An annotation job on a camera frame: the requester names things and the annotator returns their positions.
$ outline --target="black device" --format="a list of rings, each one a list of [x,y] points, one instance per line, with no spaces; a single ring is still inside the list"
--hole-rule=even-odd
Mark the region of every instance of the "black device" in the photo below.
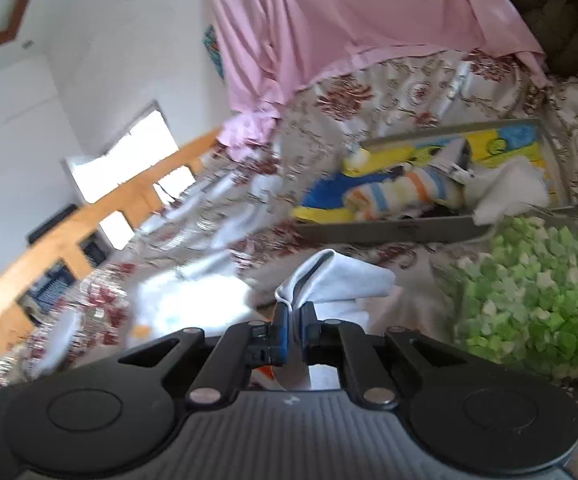
[[[254,391],[290,317],[187,328],[0,390],[0,480],[571,478],[578,407],[560,388],[402,328],[293,316],[303,361],[341,389]]]

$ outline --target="red floral pattern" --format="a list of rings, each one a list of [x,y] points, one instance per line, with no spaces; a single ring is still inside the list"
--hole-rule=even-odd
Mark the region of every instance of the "red floral pattern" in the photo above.
[[[87,300],[93,306],[111,305],[117,297],[117,294],[105,283],[92,282],[89,285]]]
[[[102,334],[102,344],[108,346],[115,346],[120,343],[118,339],[117,332],[111,332],[111,330],[107,330]]]
[[[65,359],[67,366],[72,365],[75,361],[80,359],[86,351],[92,348],[98,341],[98,335],[89,333],[85,330],[76,332],[71,339],[71,345]]]
[[[131,276],[137,269],[137,265],[133,262],[119,262],[115,264],[110,264],[108,267],[109,271],[116,274],[118,277],[125,279]]]
[[[378,248],[378,261],[375,262],[375,265],[387,264],[394,258],[400,258],[401,256],[407,256],[407,258],[400,262],[400,269],[409,269],[418,260],[418,254],[411,244],[392,243]]]
[[[224,144],[218,143],[211,150],[209,158],[211,160],[219,160],[219,159],[225,158],[226,156],[227,156],[227,146],[225,146]]]
[[[431,83],[421,81],[412,83],[407,89],[407,102],[412,106],[419,106],[431,94]]]
[[[234,186],[245,186],[256,175],[274,175],[278,173],[280,158],[272,152],[269,145],[260,146],[256,156],[248,156],[239,162],[234,171]]]
[[[345,75],[335,79],[315,105],[336,121],[349,121],[358,115],[363,103],[372,98],[369,85],[358,84],[353,75]]]
[[[288,220],[242,238],[229,249],[236,265],[243,271],[258,269],[271,260],[320,245],[303,238],[295,229],[295,221]]]
[[[108,307],[106,315],[109,318],[109,325],[111,325],[112,328],[120,328],[128,318],[126,309],[118,306]]]
[[[527,90],[527,95],[525,96],[525,102],[523,103],[523,111],[528,116],[534,116],[543,108],[543,103],[545,99],[544,89],[538,88],[533,83]]]
[[[463,57],[463,60],[471,63],[472,73],[487,81],[501,82],[518,68],[514,56],[492,57],[477,49]]]
[[[440,119],[431,112],[422,112],[414,116],[414,122],[416,126],[424,128],[426,126],[436,126],[440,122]]]

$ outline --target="glass bowl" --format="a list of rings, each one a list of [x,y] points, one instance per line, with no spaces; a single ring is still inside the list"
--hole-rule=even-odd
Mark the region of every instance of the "glass bowl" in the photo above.
[[[578,378],[578,217],[542,209],[441,248],[432,273],[454,344],[552,380]]]

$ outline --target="yellow fabric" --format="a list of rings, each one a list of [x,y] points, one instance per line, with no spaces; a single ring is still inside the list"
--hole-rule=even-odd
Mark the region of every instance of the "yellow fabric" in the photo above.
[[[300,220],[309,220],[318,224],[346,224],[354,221],[354,214],[349,209],[316,209],[314,207],[298,206],[291,216]]]
[[[543,155],[540,152],[540,146],[537,142],[511,152],[498,153],[492,155],[496,149],[496,143],[502,139],[498,137],[498,130],[481,130],[480,132],[471,132],[464,136],[469,142],[472,149],[472,160],[477,164],[482,164],[487,168],[496,168],[503,162],[516,155],[524,155],[535,166],[540,168],[543,165],[536,164],[543,161]],[[412,144],[403,144],[386,150],[369,152],[368,160],[360,165],[355,166],[351,158],[346,158],[343,162],[342,173],[347,176],[359,177],[365,176],[376,171],[383,171],[392,168],[396,164],[410,161],[414,166],[424,166],[433,158],[434,155],[429,153],[431,148],[436,146],[422,146],[416,148]]]

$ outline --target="blue fabric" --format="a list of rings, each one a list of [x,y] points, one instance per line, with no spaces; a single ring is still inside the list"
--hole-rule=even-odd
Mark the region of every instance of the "blue fabric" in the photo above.
[[[445,182],[445,178],[440,176],[432,168],[423,168],[423,170],[425,170],[425,173],[427,173],[436,184],[438,188],[438,198],[440,200],[447,200],[447,183]]]
[[[531,124],[503,126],[498,128],[498,137],[505,139],[507,150],[519,150],[536,142],[536,128]]]
[[[387,209],[387,201],[384,199],[383,190],[380,188],[380,186],[378,186],[377,182],[371,183],[371,194],[373,194],[373,198],[376,202],[376,205],[378,206],[378,209],[380,209],[380,212],[389,212]]]
[[[336,173],[329,180],[317,181],[304,196],[301,206],[317,209],[338,209],[345,206],[342,203],[342,197],[352,187],[371,184],[372,182],[382,182],[389,178],[396,178],[401,174],[402,166],[396,166],[390,171],[370,173],[359,177]]]

